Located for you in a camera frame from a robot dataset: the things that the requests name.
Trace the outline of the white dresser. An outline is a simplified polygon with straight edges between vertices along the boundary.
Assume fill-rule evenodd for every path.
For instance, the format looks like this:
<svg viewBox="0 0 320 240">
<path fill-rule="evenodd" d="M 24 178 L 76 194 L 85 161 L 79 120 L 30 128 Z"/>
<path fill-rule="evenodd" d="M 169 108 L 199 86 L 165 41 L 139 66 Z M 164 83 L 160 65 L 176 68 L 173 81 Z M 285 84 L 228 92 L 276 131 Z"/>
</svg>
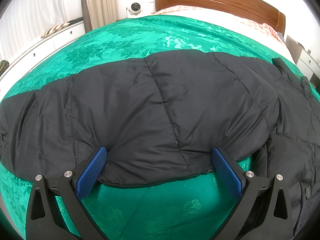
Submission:
<svg viewBox="0 0 320 240">
<path fill-rule="evenodd" d="M 300 43 L 291 37 L 287 36 L 285 43 L 298 69 L 313 85 L 318 86 L 319 64 Z"/>
</svg>

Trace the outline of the white window bench cabinet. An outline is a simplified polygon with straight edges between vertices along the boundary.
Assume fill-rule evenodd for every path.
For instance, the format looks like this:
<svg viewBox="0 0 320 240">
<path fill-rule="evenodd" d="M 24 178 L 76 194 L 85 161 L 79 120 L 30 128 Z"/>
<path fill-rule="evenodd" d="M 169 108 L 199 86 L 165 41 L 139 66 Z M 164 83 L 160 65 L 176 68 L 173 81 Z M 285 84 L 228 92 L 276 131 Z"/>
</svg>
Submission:
<svg viewBox="0 0 320 240">
<path fill-rule="evenodd" d="M 1 75 L 1 93 L 7 93 L 18 80 L 40 63 L 84 34 L 84 21 L 80 18 L 73 24 L 37 42 L 9 64 L 7 70 Z"/>
</svg>

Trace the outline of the pink striped bed sheet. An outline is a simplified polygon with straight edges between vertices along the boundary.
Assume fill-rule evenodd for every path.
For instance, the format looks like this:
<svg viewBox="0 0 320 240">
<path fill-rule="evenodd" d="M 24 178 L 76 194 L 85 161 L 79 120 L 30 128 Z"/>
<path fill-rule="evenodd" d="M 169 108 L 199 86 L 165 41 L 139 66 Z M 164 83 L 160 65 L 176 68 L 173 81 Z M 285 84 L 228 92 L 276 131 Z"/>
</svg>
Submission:
<svg viewBox="0 0 320 240">
<path fill-rule="evenodd" d="M 169 7 L 155 14 L 188 17 L 219 25 L 247 36 L 284 56 L 290 62 L 294 62 L 286 44 L 281 39 L 281 35 L 266 23 L 257 23 L 253 20 L 241 18 L 227 12 L 185 5 Z"/>
</svg>

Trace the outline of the striped cloth on bench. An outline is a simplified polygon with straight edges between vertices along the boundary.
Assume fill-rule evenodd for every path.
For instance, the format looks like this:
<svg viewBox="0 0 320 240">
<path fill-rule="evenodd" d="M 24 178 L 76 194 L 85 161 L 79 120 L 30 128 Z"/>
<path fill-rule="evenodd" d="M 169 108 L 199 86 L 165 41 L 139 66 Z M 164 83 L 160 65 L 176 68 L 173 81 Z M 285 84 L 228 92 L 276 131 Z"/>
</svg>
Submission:
<svg viewBox="0 0 320 240">
<path fill-rule="evenodd" d="M 50 35 L 53 35 L 54 33 L 62 30 L 62 29 L 65 29 L 67 28 L 68 26 L 70 25 L 69 22 L 66 22 L 66 23 L 63 23 L 63 24 L 59 24 L 59 25 L 56 25 L 54 27 L 51 27 L 49 29 L 47 29 L 42 35 L 41 35 L 41 38 L 47 38 L 49 37 Z"/>
</svg>

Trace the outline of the white sheer curtain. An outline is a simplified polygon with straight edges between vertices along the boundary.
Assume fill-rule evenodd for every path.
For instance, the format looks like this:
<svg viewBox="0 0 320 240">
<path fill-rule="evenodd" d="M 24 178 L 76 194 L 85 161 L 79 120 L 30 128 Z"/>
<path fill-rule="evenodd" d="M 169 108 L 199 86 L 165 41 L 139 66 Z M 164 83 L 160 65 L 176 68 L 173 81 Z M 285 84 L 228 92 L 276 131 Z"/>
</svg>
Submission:
<svg viewBox="0 0 320 240">
<path fill-rule="evenodd" d="M 14 61 L 46 30 L 80 17 L 81 0 L 12 0 L 1 17 L 1 60 Z"/>
</svg>

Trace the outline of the beige curtain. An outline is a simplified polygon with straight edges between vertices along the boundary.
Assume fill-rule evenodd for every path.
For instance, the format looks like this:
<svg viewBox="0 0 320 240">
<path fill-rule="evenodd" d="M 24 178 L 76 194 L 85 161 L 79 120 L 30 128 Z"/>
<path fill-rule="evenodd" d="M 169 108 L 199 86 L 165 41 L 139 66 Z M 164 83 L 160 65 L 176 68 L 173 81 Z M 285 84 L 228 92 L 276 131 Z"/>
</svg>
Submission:
<svg viewBox="0 0 320 240">
<path fill-rule="evenodd" d="M 81 0 L 81 10 L 86 33 L 120 19 L 118 0 Z"/>
</svg>

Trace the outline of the wooden headboard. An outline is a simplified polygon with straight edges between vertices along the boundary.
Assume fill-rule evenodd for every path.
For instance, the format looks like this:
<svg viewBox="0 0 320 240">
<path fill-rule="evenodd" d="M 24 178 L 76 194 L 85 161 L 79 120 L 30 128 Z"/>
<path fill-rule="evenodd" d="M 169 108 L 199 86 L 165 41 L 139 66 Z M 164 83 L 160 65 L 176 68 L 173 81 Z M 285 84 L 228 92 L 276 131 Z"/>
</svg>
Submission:
<svg viewBox="0 0 320 240">
<path fill-rule="evenodd" d="M 176 5 L 227 12 L 257 23 L 266 23 L 275 31 L 285 33 L 285 14 L 263 0 L 155 0 L 156 11 Z"/>
</svg>

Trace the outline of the white round fan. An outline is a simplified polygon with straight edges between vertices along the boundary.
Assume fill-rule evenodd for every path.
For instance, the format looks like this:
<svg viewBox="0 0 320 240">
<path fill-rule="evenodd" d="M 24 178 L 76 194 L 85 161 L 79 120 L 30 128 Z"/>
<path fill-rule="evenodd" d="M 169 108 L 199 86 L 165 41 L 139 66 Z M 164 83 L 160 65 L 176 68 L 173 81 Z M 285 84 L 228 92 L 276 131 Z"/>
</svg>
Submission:
<svg viewBox="0 0 320 240">
<path fill-rule="evenodd" d="M 128 12 L 130 15 L 139 15 L 141 12 L 141 5 L 138 2 L 132 3 L 128 8 Z"/>
</svg>

